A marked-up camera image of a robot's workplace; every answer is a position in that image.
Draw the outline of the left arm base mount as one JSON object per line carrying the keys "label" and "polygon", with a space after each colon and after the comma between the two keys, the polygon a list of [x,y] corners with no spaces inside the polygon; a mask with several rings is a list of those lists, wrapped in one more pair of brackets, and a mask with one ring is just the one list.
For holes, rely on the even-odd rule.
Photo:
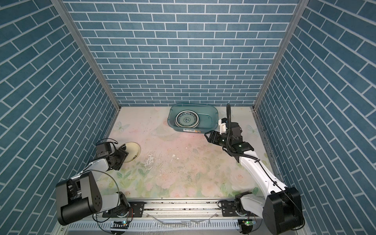
{"label": "left arm base mount", "polygon": [[121,218],[121,217],[142,217],[144,213],[145,202],[134,201],[128,202],[127,205],[120,204],[119,206],[105,210],[102,214],[104,218]]}

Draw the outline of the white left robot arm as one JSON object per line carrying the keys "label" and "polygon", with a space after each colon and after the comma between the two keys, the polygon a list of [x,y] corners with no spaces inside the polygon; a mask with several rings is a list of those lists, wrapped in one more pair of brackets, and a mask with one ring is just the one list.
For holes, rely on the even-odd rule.
{"label": "white left robot arm", "polygon": [[126,145],[116,148],[117,142],[96,144],[96,158],[77,175],[56,184],[56,211],[61,225],[69,225],[87,216],[103,213],[103,217],[126,217],[130,204],[117,190],[111,195],[101,195],[97,180],[110,170],[120,170],[128,156]]}

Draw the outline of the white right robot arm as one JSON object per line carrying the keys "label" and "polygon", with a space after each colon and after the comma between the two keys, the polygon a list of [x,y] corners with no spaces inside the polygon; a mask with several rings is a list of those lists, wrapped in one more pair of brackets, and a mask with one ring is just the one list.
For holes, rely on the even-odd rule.
{"label": "white right robot arm", "polygon": [[205,133],[205,138],[234,157],[249,172],[263,193],[263,197],[253,193],[236,195],[235,205],[239,214],[251,212],[261,217],[273,235],[299,230],[305,226],[298,190],[295,187],[289,188],[280,181],[257,156],[254,148],[243,141],[241,135],[210,131]]}

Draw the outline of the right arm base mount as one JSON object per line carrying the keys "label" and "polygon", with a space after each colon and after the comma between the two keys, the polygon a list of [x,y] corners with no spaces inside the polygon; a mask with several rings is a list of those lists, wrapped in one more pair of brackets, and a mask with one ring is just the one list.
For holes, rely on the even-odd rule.
{"label": "right arm base mount", "polygon": [[244,216],[236,210],[234,201],[220,200],[217,201],[217,206],[221,209],[223,217]]}

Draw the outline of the teal patterned small plate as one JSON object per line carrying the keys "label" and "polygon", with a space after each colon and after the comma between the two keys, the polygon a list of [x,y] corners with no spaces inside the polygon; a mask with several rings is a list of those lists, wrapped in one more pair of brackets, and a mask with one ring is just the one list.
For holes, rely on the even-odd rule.
{"label": "teal patterned small plate", "polygon": [[199,122],[198,114],[191,110],[182,111],[175,117],[175,124],[182,128],[196,128]]}

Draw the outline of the cream plate dark spot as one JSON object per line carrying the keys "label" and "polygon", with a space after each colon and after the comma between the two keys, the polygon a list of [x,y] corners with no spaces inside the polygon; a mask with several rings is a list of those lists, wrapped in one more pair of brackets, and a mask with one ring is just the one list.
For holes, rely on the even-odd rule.
{"label": "cream plate dark spot", "polygon": [[120,146],[118,150],[127,152],[127,156],[124,160],[125,163],[135,160],[141,153],[141,147],[136,142],[127,142]]}

